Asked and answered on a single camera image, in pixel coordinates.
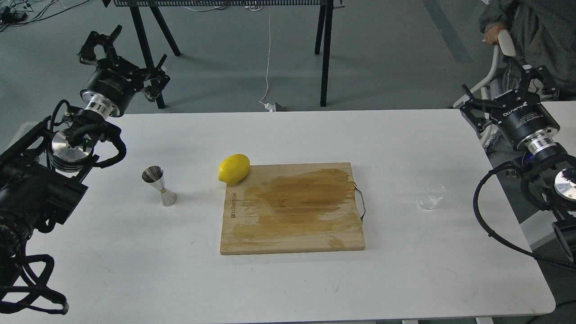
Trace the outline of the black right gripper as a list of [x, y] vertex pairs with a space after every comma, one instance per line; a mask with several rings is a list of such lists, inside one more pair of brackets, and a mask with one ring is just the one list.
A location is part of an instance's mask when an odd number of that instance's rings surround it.
[[516, 151], [543, 151], [555, 145], [553, 136], [560, 125], [541, 101], [558, 100], [560, 88], [545, 66], [511, 61], [511, 90], [494, 101], [475, 98], [466, 84], [461, 88], [468, 100], [459, 110], [476, 132], [495, 123]]

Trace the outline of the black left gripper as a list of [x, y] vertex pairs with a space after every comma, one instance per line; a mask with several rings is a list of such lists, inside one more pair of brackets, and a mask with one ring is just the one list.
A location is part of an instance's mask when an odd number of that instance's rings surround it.
[[[157, 101], [171, 80], [163, 69], [167, 54], [161, 57], [157, 66], [146, 68], [119, 58], [114, 41], [122, 28], [118, 25], [111, 35], [91, 31], [78, 53], [81, 64], [96, 65], [95, 72], [80, 91], [81, 99], [86, 104], [85, 109], [103, 118], [123, 116], [138, 92], [150, 102]], [[97, 61], [96, 46], [103, 48], [106, 59]]]

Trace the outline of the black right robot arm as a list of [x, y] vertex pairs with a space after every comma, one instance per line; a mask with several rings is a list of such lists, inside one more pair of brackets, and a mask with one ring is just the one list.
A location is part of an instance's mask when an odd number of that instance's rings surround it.
[[[475, 98], [473, 90], [463, 85], [462, 115], [476, 131], [496, 126], [520, 158], [504, 162], [484, 176], [473, 194], [472, 208], [479, 225], [489, 237], [510, 249], [537, 261], [575, 270], [575, 158], [553, 136], [560, 126], [542, 105], [540, 95], [529, 90], [531, 82], [541, 82], [541, 93], [557, 96], [559, 88], [546, 67], [524, 68], [520, 82], [512, 90], [493, 100]], [[479, 195], [488, 179], [502, 171], [515, 171], [520, 178], [522, 196], [539, 211], [551, 211], [556, 219], [555, 234], [567, 261], [541, 256], [509, 242], [495, 232], [481, 216]]]

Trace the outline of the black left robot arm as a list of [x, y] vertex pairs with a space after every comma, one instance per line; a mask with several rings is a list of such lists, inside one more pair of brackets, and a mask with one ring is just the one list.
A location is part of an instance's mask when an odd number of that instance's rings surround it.
[[82, 64], [95, 72], [80, 95], [85, 107], [60, 100], [51, 116], [37, 123], [1, 155], [1, 312], [29, 308], [48, 314], [68, 312], [65, 295], [47, 285], [55, 261], [48, 254], [27, 256], [35, 230], [51, 232], [64, 224], [88, 190], [83, 180], [93, 168], [121, 162], [127, 148], [121, 129], [108, 121], [121, 117], [135, 94], [157, 100], [170, 77], [167, 58], [140, 68], [117, 55], [121, 33], [92, 31], [79, 51]]

